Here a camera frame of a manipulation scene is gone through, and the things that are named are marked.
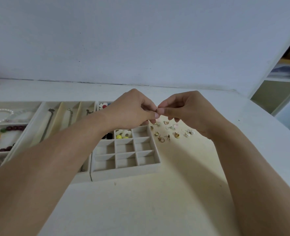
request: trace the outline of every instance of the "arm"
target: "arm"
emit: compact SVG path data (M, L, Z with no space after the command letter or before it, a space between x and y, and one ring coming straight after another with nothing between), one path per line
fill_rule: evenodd
M157 112L213 141L244 235L290 235L290 187L235 125L198 91L172 95Z
M0 167L0 235L37 235L100 139L117 128L154 123L156 109L131 90Z

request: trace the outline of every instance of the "gold earring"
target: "gold earring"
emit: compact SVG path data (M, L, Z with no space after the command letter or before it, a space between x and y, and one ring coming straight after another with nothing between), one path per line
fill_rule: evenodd
M159 137L158 137L158 140L161 141L162 143L165 142L165 139L164 139L163 137L160 137L160 135L159 135Z
M167 139L168 139L168 141L170 141L170 135L168 135L168 136L165 136Z

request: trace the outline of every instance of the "jewelry tray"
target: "jewelry tray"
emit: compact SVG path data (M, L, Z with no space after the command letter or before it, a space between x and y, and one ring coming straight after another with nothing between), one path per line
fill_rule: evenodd
M0 160L4 159L0 166L40 142L51 116L51 112L48 111L50 108L54 109L54 112L44 139L68 127L71 114L68 109L72 110L71 124L73 124L86 116L87 110L89 112L99 111L100 103L111 104L110 101L0 102L0 108L12 110L14 113L26 109L33 110L33 113L25 113L25 116L29 116L28 121L0 123L0 129L7 126L27 125L23 132L5 133L6 137L1 135L1 147L15 144L10 151L0 152ZM0 119L4 119L2 112L0 112ZM101 181L157 172L161 161L150 127L139 126L129 130L132 132L131 138L116 139L116 131L114 131L111 132L113 139L101 139L71 183Z

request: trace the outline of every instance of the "white table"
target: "white table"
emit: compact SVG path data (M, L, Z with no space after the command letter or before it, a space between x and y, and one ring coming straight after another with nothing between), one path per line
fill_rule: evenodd
M112 101L132 87L0 79L0 101ZM135 88L156 104L189 91ZM290 185L290 131L236 92L201 93ZM179 130L186 128L179 124ZM164 126L159 130L167 132ZM159 173L69 186L39 235L240 235L212 142L195 134L156 144Z

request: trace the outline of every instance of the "hand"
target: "hand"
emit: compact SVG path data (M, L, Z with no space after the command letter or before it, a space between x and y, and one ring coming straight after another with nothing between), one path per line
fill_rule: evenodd
M224 118L199 91L178 93L158 105L157 113L196 129L211 139L223 126L231 123Z
M142 123L155 123L157 106L137 89L131 89L102 110L114 129L132 129Z

